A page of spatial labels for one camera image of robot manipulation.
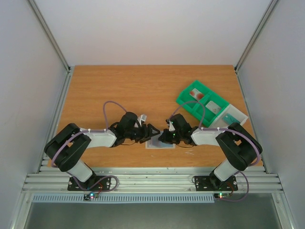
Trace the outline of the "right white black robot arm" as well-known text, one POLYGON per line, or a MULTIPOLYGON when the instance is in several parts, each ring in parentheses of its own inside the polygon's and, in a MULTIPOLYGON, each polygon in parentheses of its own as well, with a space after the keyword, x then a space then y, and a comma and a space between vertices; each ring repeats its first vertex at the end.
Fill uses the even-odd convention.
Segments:
POLYGON ((212 190, 219 190, 227 180, 239 171, 253 166, 261 158, 261 145, 239 123, 232 123, 227 128, 192 127, 181 114, 176 114, 167 121, 159 141, 178 145, 184 142, 190 146, 211 145, 221 148, 225 160, 209 175, 207 185, 212 190))

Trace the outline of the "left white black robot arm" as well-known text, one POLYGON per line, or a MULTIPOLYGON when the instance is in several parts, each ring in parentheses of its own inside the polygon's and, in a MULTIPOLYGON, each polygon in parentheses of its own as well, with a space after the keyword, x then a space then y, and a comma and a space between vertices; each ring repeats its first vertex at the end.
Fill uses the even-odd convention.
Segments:
POLYGON ((117 147, 124 144, 126 139, 144 143, 160 133, 145 121, 141 116, 126 112, 120 121, 101 130, 79 128, 75 123, 70 123, 46 144, 44 153, 51 159, 53 167, 71 175, 81 187, 90 190, 95 187, 96 178, 90 167, 81 160, 85 150, 117 147))

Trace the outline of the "beige card holder wallet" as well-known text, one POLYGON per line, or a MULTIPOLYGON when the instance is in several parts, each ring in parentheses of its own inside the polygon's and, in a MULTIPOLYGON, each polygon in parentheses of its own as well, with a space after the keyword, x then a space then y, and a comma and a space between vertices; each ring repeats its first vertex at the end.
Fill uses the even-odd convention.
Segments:
POLYGON ((174 144, 163 143, 159 140, 161 134, 152 137, 149 141, 145 142, 145 149, 175 149, 174 144))

